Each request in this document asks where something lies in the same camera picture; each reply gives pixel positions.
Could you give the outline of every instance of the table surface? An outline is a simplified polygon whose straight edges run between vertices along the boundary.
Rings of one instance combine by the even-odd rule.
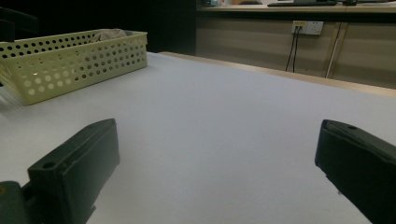
[[[115,118],[121,163],[88,223],[369,223],[315,166],[318,133],[335,119],[396,144],[395,91],[238,66],[148,53],[147,68],[36,105],[0,88],[0,179],[25,184]]]
[[[201,7],[198,11],[395,13],[396,3],[363,3],[352,7],[343,6],[341,3],[333,7],[268,7],[267,5],[232,5],[226,7]]]

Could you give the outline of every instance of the yellow basket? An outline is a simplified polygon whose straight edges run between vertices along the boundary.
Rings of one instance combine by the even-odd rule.
[[[28,105],[146,67],[147,33],[91,43],[103,30],[0,43],[0,81]]]

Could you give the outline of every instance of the object in basket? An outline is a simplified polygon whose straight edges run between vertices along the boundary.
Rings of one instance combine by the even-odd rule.
[[[103,30],[99,34],[96,34],[91,42],[99,42],[99,41],[105,41],[109,39],[115,39],[115,38],[120,38],[120,37],[125,37],[127,34],[121,29],[112,29],[112,30]]]

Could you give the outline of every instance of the perforated basket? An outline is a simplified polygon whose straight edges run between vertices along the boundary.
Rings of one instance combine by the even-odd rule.
[[[102,30],[0,43],[0,81],[28,105],[146,67],[147,33],[91,43]]]

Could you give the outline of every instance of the beige wall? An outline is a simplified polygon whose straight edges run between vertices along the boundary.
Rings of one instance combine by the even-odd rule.
[[[300,35],[297,73],[322,76],[334,25],[326,22],[320,36]],[[292,38],[291,21],[199,18],[196,55],[285,70]]]
[[[197,19],[200,57],[285,70],[291,40],[291,21]],[[300,35],[295,72],[396,89],[396,24],[324,22]]]

